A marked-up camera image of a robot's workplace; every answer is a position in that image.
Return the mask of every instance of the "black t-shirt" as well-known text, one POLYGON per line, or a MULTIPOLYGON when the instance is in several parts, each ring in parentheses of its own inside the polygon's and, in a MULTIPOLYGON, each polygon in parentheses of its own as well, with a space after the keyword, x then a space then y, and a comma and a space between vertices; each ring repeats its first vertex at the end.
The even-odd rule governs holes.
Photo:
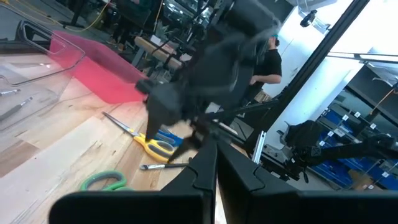
MULTIPOLYGON (((282 76, 282 58, 280 57, 278 50, 269 50, 264 54, 264 61, 254 67, 254 75, 280 75, 282 76)), ((253 99, 260 92, 263 82, 256 82, 253 85, 248 86, 244 97, 248 100, 253 99)))

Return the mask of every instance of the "metal tool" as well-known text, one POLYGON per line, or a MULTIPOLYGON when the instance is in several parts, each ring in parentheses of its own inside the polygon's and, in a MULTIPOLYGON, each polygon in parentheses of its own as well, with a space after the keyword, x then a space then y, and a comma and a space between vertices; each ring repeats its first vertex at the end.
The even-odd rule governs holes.
POLYGON ((155 136, 155 140, 165 141, 173 147, 177 147, 182 144, 182 138, 171 133, 165 126, 160 127, 158 133, 155 136))
POLYGON ((170 168, 179 168, 179 167, 186 167, 191 162, 192 158, 188 159, 188 163, 182 164, 154 164, 154 165, 141 165, 139 168, 141 170, 157 170, 157 169, 170 169, 170 168))
POLYGON ((98 174, 94 174, 82 183, 82 185, 80 186, 80 190, 88 190, 90 186, 94 183, 106 179, 116 179, 117 181, 111 185, 105 186, 101 190, 132 190, 131 188, 126 187, 127 179, 122 173, 118 171, 104 171, 98 174))
POLYGON ((21 91, 20 89, 10 90, 10 91, 2 91, 2 92, 0 92, 0 96, 15 95, 15 94, 19 93, 20 91, 21 91))
POLYGON ((113 123, 123 129, 125 132, 129 133, 133 136, 134 140, 136 140, 139 144, 144 147, 146 153, 148 153, 151 157, 156 159, 160 162, 167 162, 169 158, 174 153, 174 147, 165 142, 165 141, 158 141, 158 140, 151 140, 149 142, 145 142, 145 134, 140 134, 123 124, 122 122, 118 121, 116 118, 112 117, 111 115, 103 112, 103 114, 109 118, 113 123))
POLYGON ((4 114, 0 115, 0 122, 4 121, 5 119, 9 118, 14 113, 18 112, 23 106, 33 100, 33 97, 29 97, 27 100, 23 101, 21 104, 11 108, 9 111, 5 112, 4 114))

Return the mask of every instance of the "scissors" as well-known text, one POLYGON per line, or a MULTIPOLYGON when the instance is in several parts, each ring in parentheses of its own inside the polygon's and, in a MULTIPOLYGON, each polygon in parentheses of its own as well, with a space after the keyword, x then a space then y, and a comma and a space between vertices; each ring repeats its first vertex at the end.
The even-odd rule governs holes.
POLYGON ((122 173, 118 171, 104 171, 98 174, 94 174, 82 183, 82 185, 80 186, 80 190, 88 190, 90 186, 94 183, 112 178, 115 178, 118 181, 111 185, 105 186, 101 190, 132 190, 131 188, 126 187, 127 179, 122 173))
POLYGON ((118 121, 116 118, 112 117, 111 115, 103 112, 103 114, 109 118, 113 123, 118 125, 121 129, 123 129, 125 132, 129 133, 131 136, 133 136, 134 140, 136 140, 139 144, 141 144, 144 147, 144 150, 146 153, 148 153, 151 157, 153 157, 155 160, 160 161, 160 162, 167 162, 169 158, 172 156, 174 153, 174 147, 165 141, 166 139, 169 139, 166 136, 162 137, 162 141, 159 140, 151 140, 149 142, 145 142, 145 134, 139 134, 123 124, 122 122, 118 121))
POLYGON ((165 141, 173 147, 177 147, 182 144, 182 138, 171 133, 165 126, 160 127, 155 136, 155 140, 165 141))

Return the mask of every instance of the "black metal frame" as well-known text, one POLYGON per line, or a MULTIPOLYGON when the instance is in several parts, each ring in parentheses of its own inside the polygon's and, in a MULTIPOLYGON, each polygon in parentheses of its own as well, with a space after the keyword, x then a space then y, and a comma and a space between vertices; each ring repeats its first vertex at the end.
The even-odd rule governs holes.
POLYGON ((331 28, 319 46, 311 54, 310 58, 305 62, 303 67, 298 71, 295 78, 290 82, 287 91, 280 97, 279 104, 273 107, 264 115, 260 121, 260 125, 254 129, 252 134, 245 142, 245 148, 254 148, 257 137, 261 131, 268 131, 275 123, 277 118, 286 109, 296 94, 308 81, 314 71, 322 63, 323 59, 328 55, 329 51, 338 42, 340 37, 350 27, 353 21, 359 16, 370 0, 353 0, 347 10, 341 15, 337 23, 331 28))

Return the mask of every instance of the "man in black shirt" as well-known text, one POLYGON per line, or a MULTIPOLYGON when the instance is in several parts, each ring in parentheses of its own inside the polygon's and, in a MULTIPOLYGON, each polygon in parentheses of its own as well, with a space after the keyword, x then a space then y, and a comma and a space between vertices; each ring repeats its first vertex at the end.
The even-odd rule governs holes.
POLYGON ((254 75, 244 94, 244 101, 246 103, 256 97, 265 83, 280 83, 282 79, 282 58, 278 53, 278 46, 279 40, 277 35, 273 35, 268 39, 268 51, 264 54, 264 61, 254 67, 254 75))

